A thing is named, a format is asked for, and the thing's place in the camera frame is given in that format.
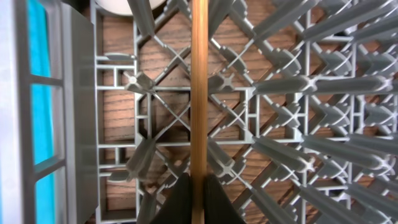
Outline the wooden chopstick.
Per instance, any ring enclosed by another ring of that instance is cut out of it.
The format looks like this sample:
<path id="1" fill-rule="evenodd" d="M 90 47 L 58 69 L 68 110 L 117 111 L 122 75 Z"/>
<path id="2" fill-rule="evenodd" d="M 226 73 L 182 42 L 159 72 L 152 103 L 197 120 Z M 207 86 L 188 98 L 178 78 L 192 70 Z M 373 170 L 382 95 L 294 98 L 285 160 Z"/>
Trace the wooden chopstick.
<path id="1" fill-rule="evenodd" d="M 192 1 L 190 175 L 192 224 L 205 222 L 203 184 L 207 163 L 208 0 Z"/>

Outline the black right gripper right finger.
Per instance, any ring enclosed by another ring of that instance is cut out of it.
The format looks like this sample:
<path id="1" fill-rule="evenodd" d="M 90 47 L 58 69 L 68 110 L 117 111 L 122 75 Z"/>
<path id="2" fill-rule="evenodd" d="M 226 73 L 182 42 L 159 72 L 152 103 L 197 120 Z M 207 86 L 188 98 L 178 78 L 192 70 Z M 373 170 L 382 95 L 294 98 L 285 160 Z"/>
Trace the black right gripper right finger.
<path id="1" fill-rule="evenodd" d="M 214 174 L 205 177 L 203 187 L 205 224 L 246 224 L 234 209 Z"/>

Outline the white paper cup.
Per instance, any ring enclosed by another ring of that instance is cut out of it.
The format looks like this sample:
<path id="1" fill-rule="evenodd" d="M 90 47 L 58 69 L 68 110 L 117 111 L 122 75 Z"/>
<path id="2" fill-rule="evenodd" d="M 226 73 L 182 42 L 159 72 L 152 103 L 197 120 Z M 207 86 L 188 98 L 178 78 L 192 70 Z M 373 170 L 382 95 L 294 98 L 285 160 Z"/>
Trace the white paper cup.
<path id="1" fill-rule="evenodd" d="M 127 0 L 95 0 L 97 5 L 112 14 L 119 16 L 131 16 L 132 12 Z M 165 0 L 149 0 L 152 10 L 161 6 Z"/>

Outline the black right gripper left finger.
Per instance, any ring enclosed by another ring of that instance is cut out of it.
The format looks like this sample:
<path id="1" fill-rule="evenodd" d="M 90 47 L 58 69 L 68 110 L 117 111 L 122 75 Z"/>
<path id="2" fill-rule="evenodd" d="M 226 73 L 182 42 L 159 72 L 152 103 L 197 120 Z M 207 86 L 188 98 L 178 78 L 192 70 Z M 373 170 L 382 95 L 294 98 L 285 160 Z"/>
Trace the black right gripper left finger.
<path id="1" fill-rule="evenodd" d="M 176 181 L 169 197 L 150 224 L 192 223 L 192 180 L 183 173 Z"/>

